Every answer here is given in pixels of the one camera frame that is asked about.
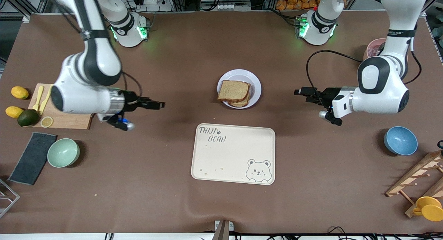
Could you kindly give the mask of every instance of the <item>lemon slice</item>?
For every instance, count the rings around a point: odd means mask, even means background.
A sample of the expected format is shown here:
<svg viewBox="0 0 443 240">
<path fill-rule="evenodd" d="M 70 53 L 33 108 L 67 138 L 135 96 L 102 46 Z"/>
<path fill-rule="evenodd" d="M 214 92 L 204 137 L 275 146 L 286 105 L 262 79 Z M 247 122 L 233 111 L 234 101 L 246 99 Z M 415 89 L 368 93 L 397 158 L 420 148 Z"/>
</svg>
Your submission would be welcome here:
<svg viewBox="0 0 443 240">
<path fill-rule="evenodd" d="M 40 125 L 43 128 L 49 128 L 52 123 L 54 123 L 54 119 L 52 119 L 52 117 L 44 117 L 41 121 L 40 121 Z"/>
</svg>

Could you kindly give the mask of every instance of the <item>bear face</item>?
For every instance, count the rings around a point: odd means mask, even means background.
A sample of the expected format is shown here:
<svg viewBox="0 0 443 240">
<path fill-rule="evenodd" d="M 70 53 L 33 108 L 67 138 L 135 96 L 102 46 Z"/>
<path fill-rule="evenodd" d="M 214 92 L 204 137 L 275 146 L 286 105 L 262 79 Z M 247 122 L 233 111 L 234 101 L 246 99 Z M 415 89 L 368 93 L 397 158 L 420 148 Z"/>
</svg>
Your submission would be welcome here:
<svg viewBox="0 0 443 240">
<path fill-rule="evenodd" d="M 248 160 L 248 171 L 246 177 L 251 182 L 268 182 L 271 180 L 271 163 L 267 160 L 263 162 L 256 162 L 253 159 Z"/>
</svg>

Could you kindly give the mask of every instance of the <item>toast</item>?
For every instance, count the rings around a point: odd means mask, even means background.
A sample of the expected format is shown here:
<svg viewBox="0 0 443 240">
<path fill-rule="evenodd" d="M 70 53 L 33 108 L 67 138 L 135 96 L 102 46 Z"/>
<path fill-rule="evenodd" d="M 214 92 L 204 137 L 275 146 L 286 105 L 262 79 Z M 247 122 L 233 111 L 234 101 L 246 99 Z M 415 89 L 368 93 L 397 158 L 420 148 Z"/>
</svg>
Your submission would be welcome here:
<svg viewBox="0 0 443 240">
<path fill-rule="evenodd" d="M 248 105 L 248 103 L 249 103 L 249 100 L 250 100 L 250 93 L 248 92 L 248 95 L 246 96 L 246 98 L 243 100 L 243 101 L 241 101 L 241 102 L 239 102 L 239 103 L 228 103 L 230 106 L 233 106 L 233 107 L 237 107 L 237 108 L 241 108 L 241 107 L 244 107 L 244 106 L 247 106 Z"/>
<path fill-rule="evenodd" d="M 239 103 L 246 99 L 250 84 L 242 81 L 223 80 L 217 99 L 229 103 Z"/>
</svg>

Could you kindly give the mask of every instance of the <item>yellow mug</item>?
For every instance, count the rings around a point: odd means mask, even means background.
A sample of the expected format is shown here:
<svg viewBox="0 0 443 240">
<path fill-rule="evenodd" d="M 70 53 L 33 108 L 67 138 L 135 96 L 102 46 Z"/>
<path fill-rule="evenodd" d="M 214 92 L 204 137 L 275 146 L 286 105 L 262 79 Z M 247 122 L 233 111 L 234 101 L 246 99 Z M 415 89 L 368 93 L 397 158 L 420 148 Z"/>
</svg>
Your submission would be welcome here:
<svg viewBox="0 0 443 240">
<path fill-rule="evenodd" d="M 413 213 L 416 216 L 424 216 L 430 221 L 443 220 L 443 209 L 441 203 L 431 196 L 423 196 L 417 199 L 417 207 L 414 208 Z"/>
</svg>

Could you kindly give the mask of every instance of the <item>avocado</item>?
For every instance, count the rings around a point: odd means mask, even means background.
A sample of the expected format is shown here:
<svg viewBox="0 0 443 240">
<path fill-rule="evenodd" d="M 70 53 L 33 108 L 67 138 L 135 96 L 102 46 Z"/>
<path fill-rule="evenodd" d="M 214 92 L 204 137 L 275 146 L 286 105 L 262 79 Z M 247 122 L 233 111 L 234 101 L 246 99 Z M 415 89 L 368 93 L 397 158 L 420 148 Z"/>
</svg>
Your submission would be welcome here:
<svg viewBox="0 0 443 240">
<path fill-rule="evenodd" d="M 38 123 L 39 120 L 40 115 L 35 109 L 27 109 L 17 118 L 17 122 L 21 127 L 34 125 Z"/>
</svg>

